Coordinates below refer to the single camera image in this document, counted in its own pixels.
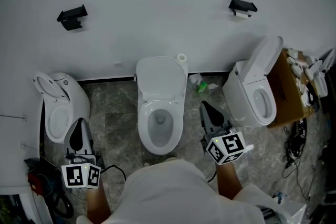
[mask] marker cube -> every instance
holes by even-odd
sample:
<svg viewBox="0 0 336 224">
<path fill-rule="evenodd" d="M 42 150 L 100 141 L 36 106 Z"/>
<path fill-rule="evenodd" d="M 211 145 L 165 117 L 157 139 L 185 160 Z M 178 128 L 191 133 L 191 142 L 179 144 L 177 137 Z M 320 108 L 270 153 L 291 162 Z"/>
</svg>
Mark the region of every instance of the marker cube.
<svg viewBox="0 0 336 224">
<path fill-rule="evenodd" d="M 98 188 L 100 167 L 90 163 L 62 165 L 62 174 L 67 188 Z"/>
<path fill-rule="evenodd" d="M 238 159 L 246 152 L 246 145 L 242 132 L 237 132 L 212 138 L 206 150 L 221 165 Z"/>
</svg>

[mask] smart toilet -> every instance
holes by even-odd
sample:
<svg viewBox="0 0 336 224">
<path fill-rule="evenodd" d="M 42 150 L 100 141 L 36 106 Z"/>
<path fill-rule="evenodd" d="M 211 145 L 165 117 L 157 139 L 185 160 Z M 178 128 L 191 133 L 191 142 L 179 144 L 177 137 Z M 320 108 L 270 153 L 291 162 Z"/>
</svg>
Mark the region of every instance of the smart toilet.
<svg viewBox="0 0 336 224">
<path fill-rule="evenodd" d="M 138 129 L 143 145 L 155 155 L 171 152 L 183 130 L 188 68 L 186 57 L 159 56 L 139 60 Z"/>
<path fill-rule="evenodd" d="M 53 73 L 48 76 L 36 72 L 33 82 L 44 98 L 45 128 L 51 141 L 63 143 L 75 121 L 79 118 L 89 121 L 89 99 L 71 76 L 65 73 Z"/>
<path fill-rule="evenodd" d="M 270 124 L 277 114 L 274 96 L 266 75 L 283 48 L 282 37 L 266 37 L 252 57 L 237 62 L 223 86 L 231 114 L 238 124 L 260 127 Z"/>
</svg>

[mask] gray tile floor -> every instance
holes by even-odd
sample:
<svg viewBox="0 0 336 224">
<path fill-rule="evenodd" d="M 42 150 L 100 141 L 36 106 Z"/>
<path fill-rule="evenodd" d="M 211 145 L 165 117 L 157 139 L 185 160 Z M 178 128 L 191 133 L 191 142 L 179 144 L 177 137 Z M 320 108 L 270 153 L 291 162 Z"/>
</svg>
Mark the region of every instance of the gray tile floor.
<svg viewBox="0 0 336 224">
<path fill-rule="evenodd" d="M 170 155 L 189 161 L 196 165 L 206 176 L 211 178 L 215 165 L 208 155 L 203 154 L 200 139 L 204 134 L 199 117 L 199 107 L 203 100 L 217 104 L 229 113 L 221 86 L 226 81 L 225 77 L 213 76 L 204 78 L 207 83 L 215 83 L 219 88 L 207 90 L 198 95 L 196 86 L 187 85 L 184 128 L 178 146 Z M 91 103 L 90 128 L 98 150 L 105 161 L 105 165 L 116 164 L 122 168 L 126 176 L 129 176 L 142 167 L 144 161 L 159 163 L 167 156 L 154 156 L 142 145 L 137 127 L 138 90 L 133 81 L 112 82 L 100 84 L 87 84 L 83 86 Z M 318 157 L 322 148 L 330 137 L 331 129 L 328 126 L 327 117 L 321 110 L 307 119 L 308 138 L 301 158 L 298 181 L 302 185 L 303 192 L 307 195 L 313 171 L 311 165 L 316 167 L 316 175 L 311 188 L 311 199 L 307 205 L 307 212 L 311 213 L 319 204 L 323 195 L 325 170 Z M 243 132 L 246 144 L 254 144 L 255 149 L 244 154 L 235 162 L 239 179 L 243 185 L 254 183 L 261 190 L 273 196 L 281 191 L 290 195 L 292 200 L 304 202 L 300 189 L 296 184 L 296 172 L 288 178 L 282 179 L 285 166 L 284 142 L 288 135 L 283 128 L 268 129 L 237 127 Z M 46 157 L 54 164 L 61 166 L 64 157 L 64 147 L 51 143 L 45 137 Z M 112 210 L 116 208 L 118 199 L 123 191 L 124 179 L 117 169 L 109 169 L 102 174 L 102 180 L 108 202 Z M 211 186 L 217 190 L 216 179 Z M 85 190 L 73 190 L 67 194 L 74 206 L 75 215 L 67 220 L 75 223 L 78 215 L 86 214 Z"/>
</svg>

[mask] red object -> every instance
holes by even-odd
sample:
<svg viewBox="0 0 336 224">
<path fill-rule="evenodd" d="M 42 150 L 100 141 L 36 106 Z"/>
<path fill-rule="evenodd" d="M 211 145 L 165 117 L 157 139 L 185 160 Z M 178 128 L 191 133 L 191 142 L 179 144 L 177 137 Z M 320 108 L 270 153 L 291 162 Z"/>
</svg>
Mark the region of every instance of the red object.
<svg viewBox="0 0 336 224">
<path fill-rule="evenodd" d="M 38 195 L 43 196 L 43 186 L 41 180 L 34 173 L 28 173 L 28 182 L 30 183 L 31 190 Z"/>
</svg>

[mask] black toilet paper holder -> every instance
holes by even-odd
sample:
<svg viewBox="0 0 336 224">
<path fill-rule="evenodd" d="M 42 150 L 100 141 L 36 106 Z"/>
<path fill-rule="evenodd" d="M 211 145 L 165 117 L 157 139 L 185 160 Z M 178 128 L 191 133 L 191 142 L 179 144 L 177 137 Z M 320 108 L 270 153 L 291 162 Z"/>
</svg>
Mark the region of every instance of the black toilet paper holder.
<svg viewBox="0 0 336 224">
<path fill-rule="evenodd" d="M 242 0 L 231 0 L 231 3 L 229 5 L 229 9 L 232 10 L 233 14 L 236 16 L 236 10 L 240 10 L 242 12 L 257 12 L 257 7 L 253 4 L 253 2 L 246 2 Z"/>
<path fill-rule="evenodd" d="M 70 30 L 82 28 L 82 25 L 80 21 L 78 20 L 78 18 L 87 16 L 87 15 L 88 13 L 84 5 L 82 5 L 79 8 L 74 8 L 66 12 L 62 11 L 60 15 L 58 16 L 57 21 L 61 22 L 61 24 L 64 26 L 64 28 L 67 31 L 70 31 Z"/>
</svg>

